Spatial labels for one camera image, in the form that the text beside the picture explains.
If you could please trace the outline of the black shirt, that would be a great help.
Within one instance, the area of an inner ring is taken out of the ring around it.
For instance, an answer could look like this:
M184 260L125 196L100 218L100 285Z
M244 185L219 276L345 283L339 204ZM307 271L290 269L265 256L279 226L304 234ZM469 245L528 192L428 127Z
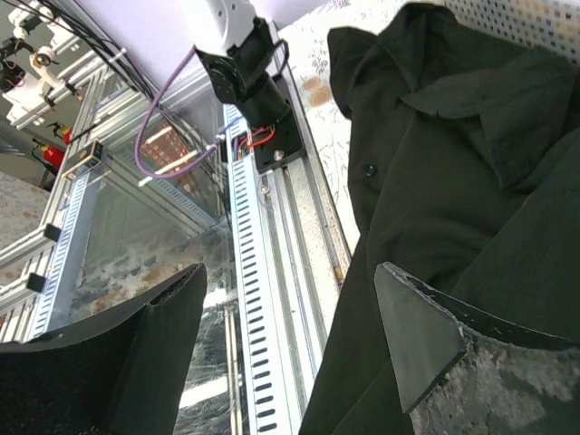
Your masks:
M379 34L334 28L328 48L360 238L300 431L409 434L378 265L579 338L579 71L425 3Z

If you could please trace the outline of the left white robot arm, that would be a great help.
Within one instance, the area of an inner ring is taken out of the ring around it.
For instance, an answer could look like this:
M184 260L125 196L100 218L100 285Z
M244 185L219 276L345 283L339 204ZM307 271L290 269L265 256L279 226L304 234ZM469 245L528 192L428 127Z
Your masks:
M266 71L276 44L252 3L192 1L189 17L194 52L217 98L235 106L253 128L280 122L290 106Z

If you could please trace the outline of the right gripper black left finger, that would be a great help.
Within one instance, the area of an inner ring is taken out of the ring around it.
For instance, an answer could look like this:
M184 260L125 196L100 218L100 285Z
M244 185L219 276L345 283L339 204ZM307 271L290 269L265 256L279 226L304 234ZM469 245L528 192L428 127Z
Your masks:
M80 322L2 344L2 433L172 433L206 293L206 268L192 265Z

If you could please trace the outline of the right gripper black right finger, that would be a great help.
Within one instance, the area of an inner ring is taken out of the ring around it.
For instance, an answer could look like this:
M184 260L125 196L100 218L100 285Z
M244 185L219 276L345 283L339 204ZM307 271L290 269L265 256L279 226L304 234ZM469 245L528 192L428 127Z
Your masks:
M391 263L374 285L417 434L576 434L579 346L512 324Z

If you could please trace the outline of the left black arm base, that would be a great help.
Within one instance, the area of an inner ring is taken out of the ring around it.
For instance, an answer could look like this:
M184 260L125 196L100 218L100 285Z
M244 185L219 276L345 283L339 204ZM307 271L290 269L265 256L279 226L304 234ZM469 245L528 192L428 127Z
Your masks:
M251 141L247 139L247 127L243 127L240 133L231 131L233 161L250 156L254 159L259 174L287 166L291 161L305 155L303 134L298 125L287 81L280 77L274 79L274 82L290 105L290 112L275 127L251 129Z

